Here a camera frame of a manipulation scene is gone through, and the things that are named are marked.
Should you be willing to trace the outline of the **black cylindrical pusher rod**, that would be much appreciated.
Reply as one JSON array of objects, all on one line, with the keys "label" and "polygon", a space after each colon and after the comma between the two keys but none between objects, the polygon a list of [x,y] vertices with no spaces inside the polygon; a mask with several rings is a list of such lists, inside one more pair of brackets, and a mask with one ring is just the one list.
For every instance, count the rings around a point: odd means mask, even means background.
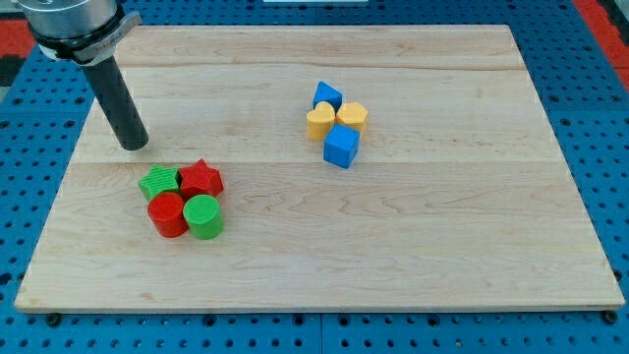
[{"label": "black cylindrical pusher rod", "polygon": [[143,148],[148,133],[115,58],[83,66],[83,72],[121,148]]}]

